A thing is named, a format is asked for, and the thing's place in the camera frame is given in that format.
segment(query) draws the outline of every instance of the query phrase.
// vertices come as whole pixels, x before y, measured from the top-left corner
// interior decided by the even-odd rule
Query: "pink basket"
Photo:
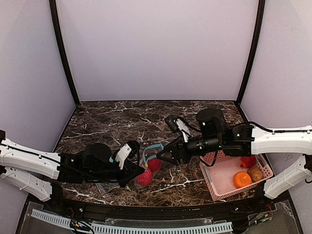
[[[215,153],[206,154],[202,159],[209,165],[214,160]],[[237,189],[233,184],[233,176],[237,172],[247,172],[247,169],[240,168],[240,157],[226,156],[223,151],[218,151],[217,160],[213,167],[207,167],[200,163],[201,171],[213,201],[225,199],[256,187],[261,181],[273,176],[273,171],[262,155],[256,155],[256,166],[263,172],[264,178],[243,188]]]

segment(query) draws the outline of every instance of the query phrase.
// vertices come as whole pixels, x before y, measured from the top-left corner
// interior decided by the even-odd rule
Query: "orange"
[[[252,182],[252,178],[247,172],[238,172],[233,177],[234,186],[238,189],[250,185]]]

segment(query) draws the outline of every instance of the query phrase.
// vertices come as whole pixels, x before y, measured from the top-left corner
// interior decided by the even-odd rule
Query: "red object in bag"
[[[147,165],[152,172],[156,172],[161,168],[161,163],[161,160],[159,160],[158,158],[153,158],[151,160],[148,160]]]
[[[240,158],[240,163],[241,163],[241,166],[244,167],[244,168],[251,168],[252,166],[255,165],[255,156],[252,155],[250,157],[241,157]]]
[[[152,171],[150,169],[147,169],[147,171],[143,172],[142,174],[140,174],[136,177],[136,181],[140,185],[145,186],[145,185],[148,185],[149,183],[151,183],[152,178],[153,178]]]

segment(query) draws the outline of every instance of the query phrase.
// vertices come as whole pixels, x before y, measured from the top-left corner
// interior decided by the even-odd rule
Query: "white vent grille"
[[[62,228],[70,229],[69,218],[64,218],[44,211],[33,209],[32,217],[40,219],[50,224]],[[218,234],[232,231],[232,222],[212,224],[206,226],[189,227],[189,228],[124,228],[113,227],[102,224],[91,224],[92,229],[97,234]]]

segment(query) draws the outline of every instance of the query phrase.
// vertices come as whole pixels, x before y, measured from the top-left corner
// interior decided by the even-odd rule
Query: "white wall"
[[[242,107],[267,127],[312,124],[312,2],[266,1],[259,45]],[[276,173],[298,155],[270,154]],[[311,185],[290,189],[304,233],[312,233]]]
[[[0,1],[0,129],[53,150],[74,110],[48,0]],[[0,234],[15,233],[27,193],[0,181]]]
[[[80,99],[236,99],[257,3],[59,0]]]

